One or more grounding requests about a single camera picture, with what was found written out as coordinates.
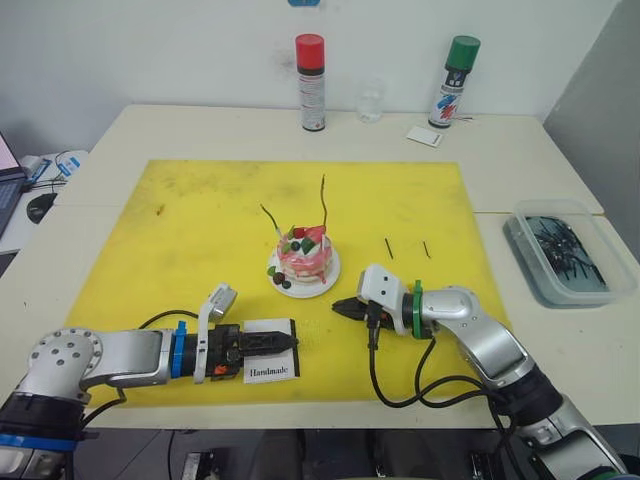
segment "red cap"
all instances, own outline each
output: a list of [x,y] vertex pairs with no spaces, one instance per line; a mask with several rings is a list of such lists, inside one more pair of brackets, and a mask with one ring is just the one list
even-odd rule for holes
[[298,66],[307,70],[324,67],[324,38],[314,33],[296,37]]

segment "clear glass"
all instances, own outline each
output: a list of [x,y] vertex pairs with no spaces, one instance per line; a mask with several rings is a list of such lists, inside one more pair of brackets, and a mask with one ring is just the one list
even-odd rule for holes
[[377,77],[369,78],[360,83],[356,98],[356,112],[361,122],[376,123],[380,120],[384,93],[384,82]]

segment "green cap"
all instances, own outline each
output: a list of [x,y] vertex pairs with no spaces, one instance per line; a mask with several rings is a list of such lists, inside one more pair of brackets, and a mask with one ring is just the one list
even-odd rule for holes
[[447,57],[447,66],[458,70],[471,70],[479,49],[480,40],[476,37],[468,35],[453,37],[449,56]]

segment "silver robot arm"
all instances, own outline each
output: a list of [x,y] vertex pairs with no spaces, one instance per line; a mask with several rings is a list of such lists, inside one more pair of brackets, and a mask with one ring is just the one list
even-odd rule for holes
[[83,439],[84,409],[93,386],[121,389],[185,376],[193,376],[195,383],[230,378],[245,357],[279,353],[297,343],[282,332],[243,333],[239,325],[209,329],[235,298],[234,290],[220,284],[200,309],[197,334],[188,334],[180,322],[177,330],[71,327],[43,337],[31,351],[27,374],[0,408],[0,479],[58,478]]
[[413,293],[379,265],[362,273],[358,299],[376,302],[400,335],[449,330],[482,382],[498,392],[517,422],[516,434],[529,445],[546,472],[572,480],[602,467],[625,473],[615,451],[540,371],[526,349],[489,317],[470,290],[449,287]]

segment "clear plastic box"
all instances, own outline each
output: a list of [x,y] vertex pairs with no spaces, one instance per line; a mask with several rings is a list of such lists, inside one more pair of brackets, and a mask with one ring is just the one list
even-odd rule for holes
[[[604,291],[584,291],[570,288],[571,282],[560,279],[559,275],[572,277],[584,275],[584,267],[576,263],[571,272],[556,273],[549,258],[541,247],[541,230],[534,233],[532,223],[538,221],[541,228],[545,228],[541,218],[548,218],[550,222],[557,219],[558,225],[568,225],[579,239],[581,251],[586,252],[596,269],[587,269],[596,275]],[[593,221],[587,209],[574,200],[525,200],[518,203],[514,209],[514,216],[505,224],[505,234],[511,241],[512,248],[519,257],[523,272],[529,274],[528,280],[537,289],[541,303],[549,307],[587,307],[610,303],[617,298],[629,295],[638,288],[638,282],[631,270],[624,264],[620,254],[605,237],[602,230]],[[542,233],[544,238],[557,238],[552,232]]]

